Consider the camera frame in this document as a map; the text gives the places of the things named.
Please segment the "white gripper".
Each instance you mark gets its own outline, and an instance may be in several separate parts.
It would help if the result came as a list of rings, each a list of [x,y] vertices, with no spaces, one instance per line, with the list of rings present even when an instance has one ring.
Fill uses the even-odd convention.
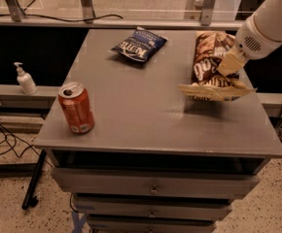
[[[262,59],[277,49],[277,43],[264,36],[254,17],[248,17],[235,35],[232,47],[220,62],[217,71],[228,76],[242,69],[249,59]]]

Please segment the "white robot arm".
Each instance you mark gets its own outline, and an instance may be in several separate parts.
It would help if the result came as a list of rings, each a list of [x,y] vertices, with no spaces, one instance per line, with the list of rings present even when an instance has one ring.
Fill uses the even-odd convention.
[[[223,76],[234,73],[249,60],[262,59],[282,46],[282,0],[264,0],[237,30],[234,46],[217,71]]]

